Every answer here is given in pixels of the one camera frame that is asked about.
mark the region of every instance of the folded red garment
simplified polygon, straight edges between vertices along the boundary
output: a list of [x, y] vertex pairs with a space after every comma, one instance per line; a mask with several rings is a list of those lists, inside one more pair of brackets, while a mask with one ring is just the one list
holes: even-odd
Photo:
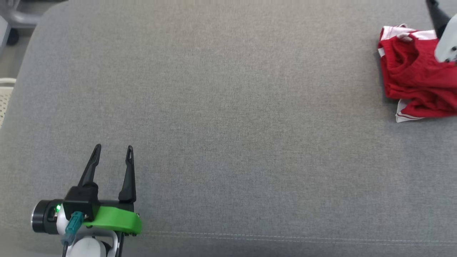
[[400, 117], [457, 115], [457, 66], [435, 59], [438, 44], [434, 31], [384, 27], [379, 42], [386, 96], [410, 99]]

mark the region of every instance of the black wheel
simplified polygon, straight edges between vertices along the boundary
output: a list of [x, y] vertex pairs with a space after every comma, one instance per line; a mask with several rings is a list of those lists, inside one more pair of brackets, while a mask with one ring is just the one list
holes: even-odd
[[12, 28], [10, 30], [10, 34], [8, 35], [8, 40], [6, 41], [6, 44], [9, 46], [14, 46], [15, 44], [17, 44], [18, 41], [19, 41], [19, 32], [17, 31], [17, 29]]

